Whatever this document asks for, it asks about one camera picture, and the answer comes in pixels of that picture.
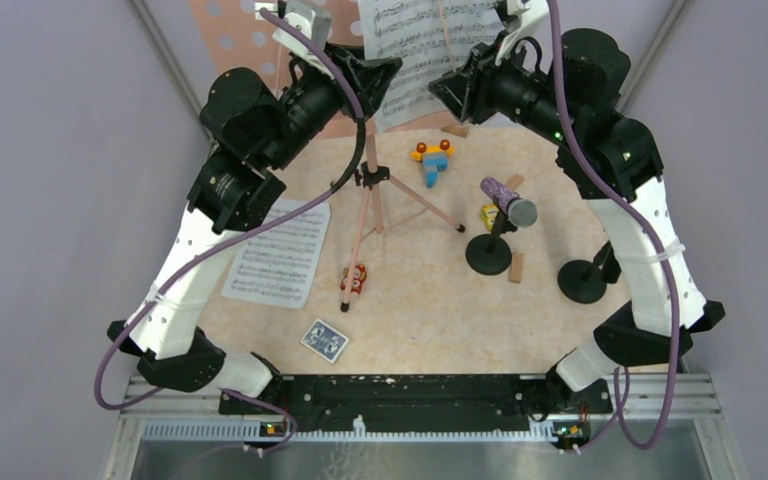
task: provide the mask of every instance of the small figurine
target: small figurine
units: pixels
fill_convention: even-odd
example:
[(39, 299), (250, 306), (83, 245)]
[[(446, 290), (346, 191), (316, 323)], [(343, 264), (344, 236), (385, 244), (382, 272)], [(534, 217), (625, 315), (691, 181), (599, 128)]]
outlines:
[(499, 214), (499, 207), (493, 205), (484, 205), (481, 207), (481, 220), (484, 222), (484, 226), (487, 227), (487, 231), (493, 231), (493, 224), (496, 223), (496, 215)]
[(417, 162), (422, 162), (426, 187), (433, 187), (437, 183), (437, 173), (449, 168), (449, 156), (453, 153), (455, 148), (446, 139), (440, 141), (439, 147), (429, 147), (421, 142), (416, 144), (416, 150), (411, 152), (411, 157)]
[[(340, 284), (340, 290), (345, 290), (346, 285), (349, 283), (349, 268), (343, 269), (343, 282)], [(352, 279), (352, 293), (357, 293), (363, 290), (363, 282), (366, 281), (366, 265), (359, 263), (355, 266), (355, 273)]]

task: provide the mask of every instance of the microphone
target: microphone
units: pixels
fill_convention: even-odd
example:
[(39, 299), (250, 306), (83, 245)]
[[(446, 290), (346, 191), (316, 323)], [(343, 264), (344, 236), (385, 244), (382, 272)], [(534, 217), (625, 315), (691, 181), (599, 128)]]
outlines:
[(515, 227), (530, 227), (537, 221), (537, 205), (523, 199), (495, 178), (485, 177), (481, 181), (481, 191), (493, 200)]

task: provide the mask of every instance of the sheet music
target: sheet music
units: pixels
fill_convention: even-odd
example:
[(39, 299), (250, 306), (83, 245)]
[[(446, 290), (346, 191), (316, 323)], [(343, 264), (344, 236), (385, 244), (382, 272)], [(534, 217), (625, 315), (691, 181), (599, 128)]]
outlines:
[[(305, 202), (279, 199), (266, 221), (301, 207)], [(331, 209), (323, 203), (298, 217), (247, 240), (234, 257), (222, 296), (278, 307), (302, 308), (313, 275)]]
[(502, 30), (493, 11), (496, 0), (358, 1), (366, 58), (399, 57), (404, 62), (374, 117), (379, 132), (445, 109), (427, 88), (452, 70), (438, 1), (457, 66), (473, 45), (492, 43)]

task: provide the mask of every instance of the small wooden stick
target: small wooden stick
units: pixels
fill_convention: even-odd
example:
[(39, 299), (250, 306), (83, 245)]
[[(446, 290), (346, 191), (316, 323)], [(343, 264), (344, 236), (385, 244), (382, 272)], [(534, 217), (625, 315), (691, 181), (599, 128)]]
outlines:
[(443, 127), (440, 130), (463, 138), (466, 138), (466, 136), (469, 135), (469, 125), (449, 125), (448, 127)]
[(522, 282), (522, 262), (523, 254), (514, 253), (514, 258), (511, 260), (511, 268), (508, 270), (508, 281), (511, 283)]
[(520, 174), (516, 174), (509, 178), (507, 182), (505, 182), (505, 186), (508, 187), (509, 190), (516, 190), (520, 185), (522, 185), (522, 182), (524, 181), (525, 177)]

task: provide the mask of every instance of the metal frame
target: metal frame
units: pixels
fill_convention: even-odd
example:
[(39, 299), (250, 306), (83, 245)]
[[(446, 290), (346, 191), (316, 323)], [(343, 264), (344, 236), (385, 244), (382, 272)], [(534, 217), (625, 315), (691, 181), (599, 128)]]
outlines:
[(631, 76), (620, 88), (621, 96), (619, 102), (617, 102), (618, 112), (626, 112), (629, 104), (631, 104), (637, 93), (640, 91), (640, 86), (643, 84), (643, 81), (651, 71), (654, 61), (660, 56), (663, 45), (669, 40), (670, 35), (675, 30), (674, 27), (687, 12), (688, 7), (692, 3), (693, 0), (673, 1), (669, 12), (667, 12), (667, 16), (664, 17), (664, 21), (661, 22), (658, 32), (652, 39), (652, 43), (646, 48), (646, 53), (643, 54), (643, 60), (632, 67)]
[(163, 35), (163, 31), (157, 24), (154, 15), (151, 13), (151, 9), (146, 5), (145, 0), (127, 0), (128, 5), (134, 12), (134, 15), (140, 21), (140, 24), (145, 30), (148, 36), (148, 41), (157, 53), (160, 63), (163, 64), (163, 68), (166, 70), (169, 79), (172, 81), (172, 85), (175, 87), (175, 91), (178, 92), (178, 96), (181, 97), (181, 101), (190, 111), (193, 120), (199, 125), (204, 132), (205, 136), (210, 138), (210, 132), (205, 129), (199, 122), (199, 112), (201, 112), (201, 102), (196, 95), (193, 86), (190, 85), (187, 76), (184, 74), (184, 69), (181, 68), (181, 64), (178, 62), (178, 58), (169, 46), (169, 42), (166, 41), (166, 37)]
[[(521, 375), (541, 379), (543, 375)], [(625, 413), (629, 420), (654, 421), (664, 398), (666, 374), (631, 375)], [(620, 389), (625, 386), (620, 382)], [(134, 398), (150, 386), (139, 375), (131, 378), (126, 400)], [(105, 469), (105, 480), (129, 480), (143, 435), (153, 440), (252, 441), (260, 420), (273, 418), (225, 417), (219, 415), (219, 393), (211, 395), (161, 391), (137, 405), (122, 411)], [(607, 420), (609, 415), (591, 415), (591, 420)], [(530, 432), (483, 432), (475, 434), (390, 434), (366, 432), (356, 425), (353, 432), (309, 432), (299, 434), (294, 442), (542, 442), (551, 441), (553, 422), (576, 420), (577, 415), (552, 415), (546, 422), (535, 423)], [(680, 374), (676, 383), (671, 419), (693, 420), (708, 469), (714, 480), (744, 480), (745, 467), (728, 432), (711, 377), (708, 374)]]

